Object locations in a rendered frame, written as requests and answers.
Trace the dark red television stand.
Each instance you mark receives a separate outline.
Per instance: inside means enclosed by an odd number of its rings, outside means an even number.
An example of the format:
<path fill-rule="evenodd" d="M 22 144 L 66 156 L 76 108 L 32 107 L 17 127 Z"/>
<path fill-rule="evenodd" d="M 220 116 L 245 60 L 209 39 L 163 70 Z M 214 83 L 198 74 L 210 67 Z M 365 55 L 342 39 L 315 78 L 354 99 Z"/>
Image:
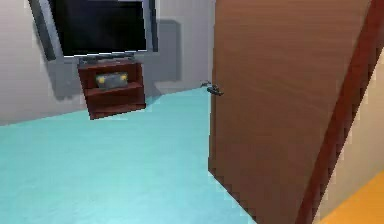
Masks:
<path fill-rule="evenodd" d="M 120 60 L 78 66 L 78 74 L 91 120 L 136 111 L 146 107 L 142 64 Z M 103 89 L 107 75 L 123 76 L 122 87 Z"/>

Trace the brown wooden room door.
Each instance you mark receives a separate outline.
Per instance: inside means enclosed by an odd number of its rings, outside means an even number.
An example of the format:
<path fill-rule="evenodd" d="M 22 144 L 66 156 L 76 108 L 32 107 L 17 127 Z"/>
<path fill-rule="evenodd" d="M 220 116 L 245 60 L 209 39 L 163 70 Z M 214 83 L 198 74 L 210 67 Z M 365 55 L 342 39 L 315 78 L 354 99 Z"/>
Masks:
<path fill-rule="evenodd" d="M 256 224 L 312 224 L 383 29 L 384 0 L 216 0 L 208 169 Z"/>

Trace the black television set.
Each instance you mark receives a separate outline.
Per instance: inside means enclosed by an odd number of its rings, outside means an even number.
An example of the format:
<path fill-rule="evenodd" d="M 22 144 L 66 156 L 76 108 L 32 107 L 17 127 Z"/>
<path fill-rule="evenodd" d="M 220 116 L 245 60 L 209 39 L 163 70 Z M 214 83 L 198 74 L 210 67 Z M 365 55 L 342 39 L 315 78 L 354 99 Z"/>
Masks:
<path fill-rule="evenodd" d="M 156 0 L 26 0 L 47 61 L 158 50 Z"/>

